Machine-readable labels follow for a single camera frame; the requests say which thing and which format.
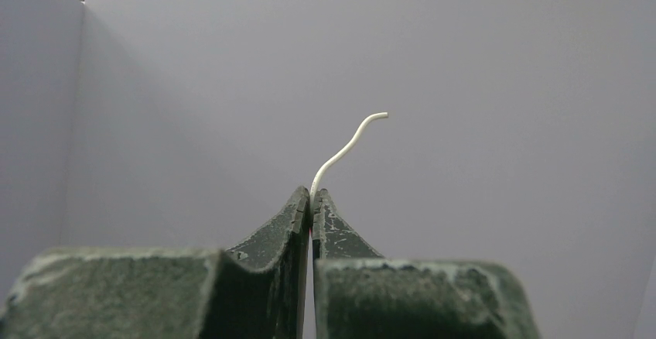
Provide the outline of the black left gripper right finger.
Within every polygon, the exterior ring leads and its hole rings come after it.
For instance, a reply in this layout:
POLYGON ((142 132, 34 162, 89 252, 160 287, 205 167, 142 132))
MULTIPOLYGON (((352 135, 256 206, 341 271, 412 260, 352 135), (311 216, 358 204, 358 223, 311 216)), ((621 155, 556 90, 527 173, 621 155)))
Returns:
POLYGON ((340 215, 327 190, 313 203, 319 338, 538 338, 517 277, 480 260, 383 256, 340 215))

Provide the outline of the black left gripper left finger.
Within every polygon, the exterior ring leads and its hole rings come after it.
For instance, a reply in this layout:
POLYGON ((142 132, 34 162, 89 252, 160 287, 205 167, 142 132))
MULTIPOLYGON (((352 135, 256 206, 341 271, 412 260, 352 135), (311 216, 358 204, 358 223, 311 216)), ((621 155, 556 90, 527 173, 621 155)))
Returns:
POLYGON ((3 338, 300 338, 309 194, 222 248, 50 248, 1 309, 3 338))

